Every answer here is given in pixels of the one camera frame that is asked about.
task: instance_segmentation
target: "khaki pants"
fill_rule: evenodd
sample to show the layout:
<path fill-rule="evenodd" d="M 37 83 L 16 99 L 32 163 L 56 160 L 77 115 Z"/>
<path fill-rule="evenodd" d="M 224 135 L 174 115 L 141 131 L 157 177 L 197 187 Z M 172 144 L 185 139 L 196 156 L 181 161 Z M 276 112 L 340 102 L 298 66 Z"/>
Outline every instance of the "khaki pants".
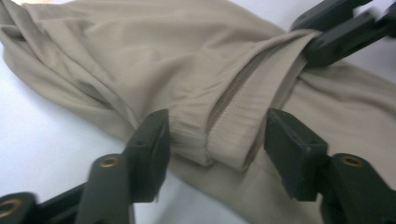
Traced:
<path fill-rule="evenodd" d="M 222 0 L 0 5 L 4 58 L 23 82 L 125 141 L 169 109 L 170 169 L 253 223 L 320 222 L 316 203 L 288 198 L 262 149 L 268 107 L 396 187 L 396 87 L 342 62 L 304 70 L 316 35 Z"/>

